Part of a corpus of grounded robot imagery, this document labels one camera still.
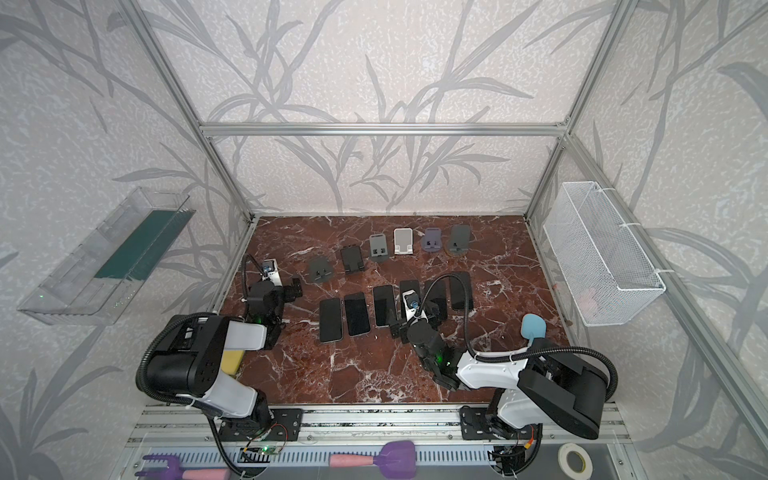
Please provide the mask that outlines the large smartphone silver edge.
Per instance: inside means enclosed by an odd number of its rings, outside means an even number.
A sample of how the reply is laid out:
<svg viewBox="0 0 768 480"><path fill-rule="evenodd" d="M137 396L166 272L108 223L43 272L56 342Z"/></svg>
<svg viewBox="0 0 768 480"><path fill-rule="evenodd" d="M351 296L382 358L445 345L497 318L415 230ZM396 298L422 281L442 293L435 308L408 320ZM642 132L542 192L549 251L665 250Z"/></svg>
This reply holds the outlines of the large smartphone silver edge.
<svg viewBox="0 0 768 480"><path fill-rule="evenodd" d="M375 324L378 328L389 327L397 322L394 287L382 285L373 288Z"/></svg>

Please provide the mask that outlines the black smartphone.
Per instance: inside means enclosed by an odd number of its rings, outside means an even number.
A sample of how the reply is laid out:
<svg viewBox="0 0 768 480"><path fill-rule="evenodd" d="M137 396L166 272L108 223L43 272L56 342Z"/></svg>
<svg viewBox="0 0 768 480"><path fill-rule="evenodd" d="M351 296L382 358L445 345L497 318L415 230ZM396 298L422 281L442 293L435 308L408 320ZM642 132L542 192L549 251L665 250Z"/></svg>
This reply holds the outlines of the black smartphone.
<svg viewBox="0 0 768 480"><path fill-rule="evenodd" d="M450 301L454 311L474 309L471 278L466 271L453 272L450 277Z"/></svg>
<svg viewBox="0 0 768 480"><path fill-rule="evenodd" d="M348 333L351 337L370 332L370 319L363 292L349 294L344 297L344 308Z"/></svg>
<svg viewBox="0 0 768 480"><path fill-rule="evenodd" d="M429 321L439 326L448 318L448 302L446 294L446 282L437 281L437 285L432 287L433 281L424 284L425 289L430 289L425 302L425 311Z"/></svg>
<svg viewBox="0 0 768 480"><path fill-rule="evenodd" d="M330 343L343 337L341 301L339 298L319 303L319 341Z"/></svg>

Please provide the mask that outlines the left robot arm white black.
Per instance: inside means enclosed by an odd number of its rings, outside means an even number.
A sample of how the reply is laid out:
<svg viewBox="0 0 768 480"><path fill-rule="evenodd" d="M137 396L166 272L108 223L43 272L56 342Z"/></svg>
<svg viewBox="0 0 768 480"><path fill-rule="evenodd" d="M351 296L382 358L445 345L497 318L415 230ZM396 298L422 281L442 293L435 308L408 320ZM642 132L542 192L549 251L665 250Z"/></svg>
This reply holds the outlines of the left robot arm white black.
<svg viewBox="0 0 768 480"><path fill-rule="evenodd" d="M154 400L195 407L211 418L242 421L255 429L270 426L273 415L265 394L225 373L223 355L274 348L285 305L302 295L297 277L288 285L266 279L248 288L243 317L212 312L173 316L140 360L137 388Z"/></svg>

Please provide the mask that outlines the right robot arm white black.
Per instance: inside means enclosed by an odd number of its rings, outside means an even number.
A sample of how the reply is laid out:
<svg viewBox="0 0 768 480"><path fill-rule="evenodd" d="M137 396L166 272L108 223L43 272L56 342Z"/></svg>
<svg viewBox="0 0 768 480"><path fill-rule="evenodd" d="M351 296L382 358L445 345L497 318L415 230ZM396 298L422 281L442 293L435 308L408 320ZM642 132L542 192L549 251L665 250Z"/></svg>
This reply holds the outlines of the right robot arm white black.
<svg viewBox="0 0 768 480"><path fill-rule="evenodd" d="M446 344L425 319L400 321L390 330L413 346L439 386L449 391L495 389L488 410L494 434L550 419L577 437L599 437L604 404L618 386L617 370L602 353L538 337L518 350L472 354Z"/></svg>

